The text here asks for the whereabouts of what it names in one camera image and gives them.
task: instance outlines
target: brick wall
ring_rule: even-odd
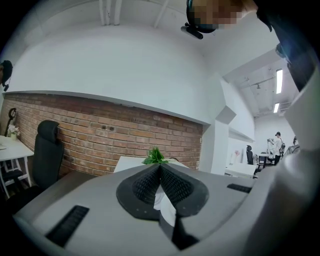
[[[198,123],[101,100],[15,93],[4,96],[1,135],[11,108],[17,109],[19,139],[31,150],[41,121],[59,123],[58,138],[65,148],[61,176],[71,170],[105,175],[114,171],[120,156],[146,157],[153,146],[166,158],[198,169],[203,133]]]

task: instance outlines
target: ceiling light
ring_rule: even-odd
[[[283,77],[283,70],[282,69],[277,70],[276,71],[276,94],[281,93],[282,77]]]
[[[274,111],[273,111],[273,113],[277,113],[277,112],[278,112],[278,108],[279,108],[279,103],[276,103],[276,104],[274,105]]]

